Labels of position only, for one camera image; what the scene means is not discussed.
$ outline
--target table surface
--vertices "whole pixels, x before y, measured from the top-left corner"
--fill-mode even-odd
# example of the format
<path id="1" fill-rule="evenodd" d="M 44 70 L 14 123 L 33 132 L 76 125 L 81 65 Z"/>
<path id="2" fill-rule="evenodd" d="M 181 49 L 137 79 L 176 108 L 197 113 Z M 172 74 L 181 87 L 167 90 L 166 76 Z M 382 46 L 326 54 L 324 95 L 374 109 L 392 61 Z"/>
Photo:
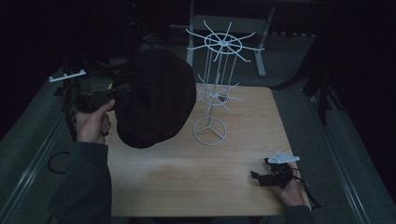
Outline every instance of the table surface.
<path id="1" fill-rule="evenodd" d="M 192 134 L 206 117 L 208 105 L 197 101 L 182 130 L 146 149 L 128 147 L 117 135 L 115 115 L 107 137 L 112 175 L 113 217 L 272 216 L 284 207 L 250 171 L 270 171 L 262 159 L 277 151 L 292 154 L 271 91 L 236 87 L 227 107 L 213 108 L 213 117 L 227 128 L 223 142 L 206 146 Z"/>

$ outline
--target person's hand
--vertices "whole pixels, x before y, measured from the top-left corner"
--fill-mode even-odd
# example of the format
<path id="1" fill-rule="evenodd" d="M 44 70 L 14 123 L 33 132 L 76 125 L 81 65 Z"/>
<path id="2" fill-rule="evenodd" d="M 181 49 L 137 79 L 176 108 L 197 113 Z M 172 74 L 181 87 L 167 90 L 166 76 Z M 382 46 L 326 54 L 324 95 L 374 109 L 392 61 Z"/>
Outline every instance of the person's hand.
<path id="1" fill-rule="evenodd" d="M 298 171 L 293 169 L 293 175 L 297 176 L 297 174 Z M 278 186 L 268 188 L 273 191 L 286 206 L 305 205 L 303 193 L 301 192 L 300 184 L 297 182 L 296 178 L 293 178 L 284 189 Z"/>
<path id="2" fill-rule="evenodd" d="M 114 100 L 111 100 L 105 105 L 102 105 L 95 112 L 91 114 L 85 114 L 77 112 L 77 141 L 104 144 L 106 139 L 103 133 L 107 133 L 111 128 L 111 123 L 108 117 L 108 112 L 115 104 Z"/>

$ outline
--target dark background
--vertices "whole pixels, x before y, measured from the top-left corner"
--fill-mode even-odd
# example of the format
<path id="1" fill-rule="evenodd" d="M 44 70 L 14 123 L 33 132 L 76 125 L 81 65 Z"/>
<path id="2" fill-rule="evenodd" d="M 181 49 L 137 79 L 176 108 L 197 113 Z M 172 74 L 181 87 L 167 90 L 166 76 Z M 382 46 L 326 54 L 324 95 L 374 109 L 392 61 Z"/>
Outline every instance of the dark background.
<path id="1" fill-rule="evenodd" d="M 250 7 L 243 1 L 227 7 L 221 1 L 210 2 L 196 9 L 207 14 L 239 13 L 249 17 L 261 17 L 267 12 L 255 7 L 260 1 L 251 1 Z M 317 48 L 308 52 L 304 65 L 316 66 L 318 59 L 327 62 L 330 84 L 395 200 L 395 3 L 360 0 L 265 4 L 270 3 L 277 5 L 271 32 L 317 36 Z M 41 85 L 62 66 L 65 56 L 78 50 L 104 63 L 107 56 L 128 56 L 136 50 L 147 27 L 166 40 L 169 24 L 187 25 L 189 12 L 189 1 L 181 0 L 2 1 L 0 138 Z"/>

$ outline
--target white wire rack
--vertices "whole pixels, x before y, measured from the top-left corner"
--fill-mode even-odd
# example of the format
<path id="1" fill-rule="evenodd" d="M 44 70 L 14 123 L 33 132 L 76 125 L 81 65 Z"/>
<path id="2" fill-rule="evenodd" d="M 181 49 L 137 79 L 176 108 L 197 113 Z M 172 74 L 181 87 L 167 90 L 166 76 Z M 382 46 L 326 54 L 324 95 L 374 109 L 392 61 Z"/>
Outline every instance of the white wire rack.
<path id="1" fill-rule="evenodd" d="M 211 146 L 221 143 L 227 134 L 225 124 L 220 119 L 212 116 L 213 107 L 222 105 L 228 112 L 233 113 L 233 111 L 226 106 L 226 103 L 229 100 L 245 100 L 232 97 L 229 94 L 229 90 L 239 84 L 231 85 L 236 59 L 239 58 L 242 61 L 249 63 L 250 60 L 245 59 L 240 54 L 241 50 L 251 49 L 260 51 L 263 49 L 254 49 L 243 46 L 241 40 L 254 36 L 254 33 L 240 38 L 230 35 L 232 26 L 231 22 L 226 33 L 215 33 L 210 29 L 205 21 L 204 25 L 207 30 L 210 31 L 210 34 L 207 36 L 198 35 L 189 30 L 186 31 L 190 35 L 200 37 L 204 40 L 204 44 L 202 46 L 188 48 L 189 50 L 207 48 L 204 77 L 201 77 L 198 74 L 198 78 L 200 78 L 202 84 L 197 90 L 197 100 L 208 104 L 206 112 L 207 117 L 197 120 L 192 132 L 199 142 Z M 216 78 L 214 83 L 209 84 L 209 78 L 212 70 L 216 71 Z"/>

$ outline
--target black bucket hat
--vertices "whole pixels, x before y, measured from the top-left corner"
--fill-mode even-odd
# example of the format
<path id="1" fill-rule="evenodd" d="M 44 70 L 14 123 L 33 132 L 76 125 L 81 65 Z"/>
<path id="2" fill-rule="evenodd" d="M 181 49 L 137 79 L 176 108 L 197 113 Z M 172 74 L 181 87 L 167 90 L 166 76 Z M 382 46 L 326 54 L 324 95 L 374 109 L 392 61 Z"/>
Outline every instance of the black bucket hat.
<path id="1" fill-rule="evenodd" d="M 126 145 L 151 147 L 174 137 L 196 102 L 191 66 L 167 49 L 137 53 L 122 67 L 113 88 L 129 83 L 132 91 L 114 105 L 117 131 Z"/>

